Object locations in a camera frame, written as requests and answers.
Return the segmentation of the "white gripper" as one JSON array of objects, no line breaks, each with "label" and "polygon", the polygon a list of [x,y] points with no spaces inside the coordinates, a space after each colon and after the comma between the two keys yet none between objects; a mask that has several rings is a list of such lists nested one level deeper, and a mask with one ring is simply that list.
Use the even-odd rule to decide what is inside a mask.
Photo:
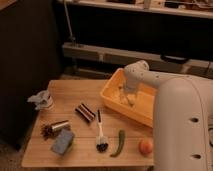
[{"label": "white gripper", "polygon": [[[123,88],[125,93],[132,93],[129,95],[129,101],[131,105],[134,105],[137,100],[137,93],[135,92],[138,90],[138,83],[136,81],[126,80]],[[128,99],[123,92],[120,93],[120,101],[123,104],[128,104]]]}]

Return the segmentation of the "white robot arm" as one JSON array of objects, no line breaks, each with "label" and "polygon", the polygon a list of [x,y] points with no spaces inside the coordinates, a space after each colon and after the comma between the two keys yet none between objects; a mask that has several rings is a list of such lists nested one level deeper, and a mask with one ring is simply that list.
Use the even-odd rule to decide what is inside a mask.
[{"label": "white robot arm", "polygon": [[124,91],[141,83],[156,89],[153,105],[154,171],[213,171],[208,121],[213,115],[213,80],[156,72],[146,61],[123,69]]}]

